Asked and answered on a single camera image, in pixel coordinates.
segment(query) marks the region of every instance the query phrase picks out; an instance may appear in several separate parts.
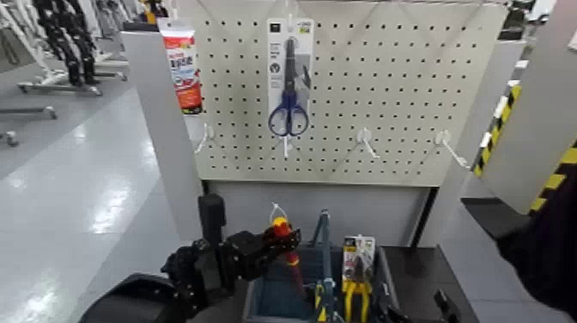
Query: pegboard hook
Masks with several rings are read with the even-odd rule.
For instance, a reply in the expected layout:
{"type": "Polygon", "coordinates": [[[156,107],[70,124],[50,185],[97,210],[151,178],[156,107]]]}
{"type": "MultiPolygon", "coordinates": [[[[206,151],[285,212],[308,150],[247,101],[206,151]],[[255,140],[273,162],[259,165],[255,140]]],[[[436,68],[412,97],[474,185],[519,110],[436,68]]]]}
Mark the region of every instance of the pegboard hook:
{"type": "Polygon", "coordinates": [[[373,158],[380,158],[380,156],[374,152],[374,149],[373,147],[371,147],[371,144],[368,143],[369,141],[371,141],[372,137],[373,134],[371,133],[371,131],[367,129],[367,127],[364,127],[361,130],[359,130],[359,133],[356,134],[356,142],[358,144],[364,143],[368,153],[371,154],[373,158]]]}
{"type": "Polygon", "coordinates": [[[294,25],[294,18],[299,14],[299,5],[295,0],[284,0],[284,11],[287,15],[287,27],[292,33],[294,25]]]}
{"type": "Polygon", "coordinates": [[[293,145],[290,143],[290,139],[290,135],[282,137],[282,154],[284,155],[284,158],[289,158],[289,151],[293,148],[293,145]]]}
{"type": "Polygon", "coordinates": [[[452,149],[452,147],[449,145],[449,141],[451,141],[451,133],[448,130],[441,131],[437,133],[437,135],[434,137],[434,144],[436,144],[437,146],[441,145],[445,146],[445,148],[449,151],[449,154],[451,154],[452,158],[454,158],[455,161],[457,161],[460,167],[465,169],[471,169],[471,166],[469,165],[467,160],[457,155],[455,150],[452,149]]]}
{"type": "Polygon", "coordinates": [[[204,133],[203,138],[200,140],[198,147],[194,150],[195,154],[198,154],[206,145],[206,142],[215,138],[215,130],[212,126],[204,123],[204,133]]]}

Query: floor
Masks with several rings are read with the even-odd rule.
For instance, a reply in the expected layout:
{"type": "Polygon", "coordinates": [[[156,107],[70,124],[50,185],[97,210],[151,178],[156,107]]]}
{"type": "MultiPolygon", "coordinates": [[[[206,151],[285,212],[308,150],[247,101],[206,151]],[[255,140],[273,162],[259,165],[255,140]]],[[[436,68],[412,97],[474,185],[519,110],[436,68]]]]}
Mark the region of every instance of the floor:
{"type": "MultiPolygon", "coordinates": [[[[157,273],[184,242],[130,83],[103,82],[102,97],[21,94],[10,83],[37,72],[0,77],[2,106],[53,105],[59,115],[0,118],[21,141],[0,144],[0,321],[72,323],[130,273],[157,273]]],[[[490,194],[468,183],[465,195],[490,194]]],[[[465,208],[450,223],[441,247],[481,322],[570,322],[527,295],[465,208]]]]}

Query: white floor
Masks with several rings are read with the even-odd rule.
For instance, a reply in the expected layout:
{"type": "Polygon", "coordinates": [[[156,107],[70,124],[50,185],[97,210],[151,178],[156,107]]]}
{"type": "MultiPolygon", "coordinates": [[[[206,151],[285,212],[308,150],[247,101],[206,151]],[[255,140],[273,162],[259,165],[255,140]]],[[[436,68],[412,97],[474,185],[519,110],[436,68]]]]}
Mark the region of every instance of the white floor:
{"type": "Polygon", "coordinates": [[[158,176],[130,90],[3,178],[0,322],[66,321],[158,176]]]}

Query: scissors blade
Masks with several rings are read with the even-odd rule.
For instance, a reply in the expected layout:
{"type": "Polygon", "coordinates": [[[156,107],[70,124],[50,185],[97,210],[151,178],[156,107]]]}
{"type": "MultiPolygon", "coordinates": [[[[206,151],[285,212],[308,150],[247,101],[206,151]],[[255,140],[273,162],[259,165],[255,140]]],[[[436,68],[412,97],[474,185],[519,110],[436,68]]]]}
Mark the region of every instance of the scissors blade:
{"type": "Polygon", "coordinates": [[[284,90],[295,90],[296,62],[295,62],[295,40],[287,40],[287,56],[284,61],[284,90]]]}

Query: product label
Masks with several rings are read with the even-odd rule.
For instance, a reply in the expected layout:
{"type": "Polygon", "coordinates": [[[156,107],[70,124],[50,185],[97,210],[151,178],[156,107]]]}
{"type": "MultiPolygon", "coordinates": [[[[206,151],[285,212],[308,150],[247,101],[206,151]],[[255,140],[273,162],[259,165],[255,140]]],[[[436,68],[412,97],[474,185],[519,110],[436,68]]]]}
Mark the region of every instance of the product label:
{"type": "Polygon", "coordinates": [[[343,281],[352,280],[359,261],[362,262],[363,276],[373,271],[375,240],[372,236],[345,236],[343,243],[343,281]]]}
{"type": "Polygon", "coordinates": [[[180,109],[184,114],[201,113],[203,100],[200,95],[194,30],[173,32],[168,28],[161,32],[180,109]]]}
{"type": "Polygon", "coordinates": [[[292,26],[286,18],[270,18],[268,29],[268,85],[269,113],[281,103],[284,90],[286,42],[295,41],[295,87],[299,104],[308,111],[311,90],[310,71],[313,65],[313,26],[312,19],[296,18],[292,26]]]}

